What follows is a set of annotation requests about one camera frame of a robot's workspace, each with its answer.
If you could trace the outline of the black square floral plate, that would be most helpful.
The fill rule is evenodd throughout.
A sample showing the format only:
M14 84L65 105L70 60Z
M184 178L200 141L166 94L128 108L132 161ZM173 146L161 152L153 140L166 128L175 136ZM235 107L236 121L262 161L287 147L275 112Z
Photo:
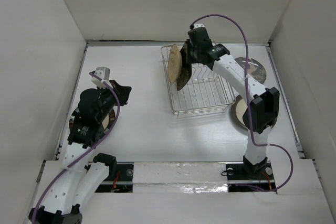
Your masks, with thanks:
M187 40L180 50L182 65L180 74L176 80L177 91L182 90L185 87L185 85L189 82L192 76L192 64L188 62L188 53L190 52L189 51L190 46L191 46L190 41Z

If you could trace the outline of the beige bird-painted plate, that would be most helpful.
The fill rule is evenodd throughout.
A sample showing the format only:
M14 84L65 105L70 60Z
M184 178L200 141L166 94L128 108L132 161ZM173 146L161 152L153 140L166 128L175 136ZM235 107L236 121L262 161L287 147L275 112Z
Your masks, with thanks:
M167 73L170 83L174 83L179 77L182 69L182 56L177 44L173 44L170 49L167 64Z

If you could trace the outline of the grey deer-patterned plate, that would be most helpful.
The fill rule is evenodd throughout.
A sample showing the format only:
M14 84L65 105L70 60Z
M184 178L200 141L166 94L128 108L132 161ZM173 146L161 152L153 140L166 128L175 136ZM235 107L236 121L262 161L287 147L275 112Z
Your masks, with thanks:
M246 66L246 58L238 57L235 58L235 61L242 67ZM257 60L253 58L248 59L248 74L250 74L255 80L259 83L264 84L267 79L267 72L265 67Z

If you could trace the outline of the bronze-rimmed cream plate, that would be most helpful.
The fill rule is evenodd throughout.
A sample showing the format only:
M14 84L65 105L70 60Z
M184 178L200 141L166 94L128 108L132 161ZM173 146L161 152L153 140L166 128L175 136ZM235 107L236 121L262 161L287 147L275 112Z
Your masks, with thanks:
M240 131L247 132L248 128L243 121L243 115L247 110L247 105L241 95L235 98L235 102L230 109L230 118L234 127Z

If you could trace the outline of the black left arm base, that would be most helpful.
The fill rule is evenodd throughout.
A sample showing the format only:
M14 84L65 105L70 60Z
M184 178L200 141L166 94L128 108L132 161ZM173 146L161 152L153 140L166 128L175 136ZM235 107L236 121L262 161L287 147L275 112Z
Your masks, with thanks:
M105 179L96 189L96 193L133 192L134 163L117 163L114 177Z

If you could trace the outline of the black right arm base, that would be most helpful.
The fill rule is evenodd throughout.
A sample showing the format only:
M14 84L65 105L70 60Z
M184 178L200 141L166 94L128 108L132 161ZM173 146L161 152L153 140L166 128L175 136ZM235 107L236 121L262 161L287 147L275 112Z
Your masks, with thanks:
M227 163L221 175L227 178L230 193L270 191L276 188L270 163L252 175L244 170L243 163Z

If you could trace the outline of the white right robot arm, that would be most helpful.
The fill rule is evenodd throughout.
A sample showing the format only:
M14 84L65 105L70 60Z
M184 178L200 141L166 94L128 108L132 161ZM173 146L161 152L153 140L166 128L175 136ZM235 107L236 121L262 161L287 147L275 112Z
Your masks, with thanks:
M192 26L188 36L187 59L207 66L224 78L246 102L243 121L248 128L248 140L242 168L246 177L255 178L267 163L266 146L279 114L279 91L246 73L225 46L213 45L205 27Z

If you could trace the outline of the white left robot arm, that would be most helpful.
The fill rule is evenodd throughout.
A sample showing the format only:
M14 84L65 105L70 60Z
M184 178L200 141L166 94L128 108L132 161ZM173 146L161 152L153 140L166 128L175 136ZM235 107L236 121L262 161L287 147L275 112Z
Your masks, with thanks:
M84 208L99 185L118 176L116 157L94 156L93 151L114 128L120 111L113 108L127 104L132 88L115 80L96 83L80 94L60 172L31 209L31 223L82 223Z

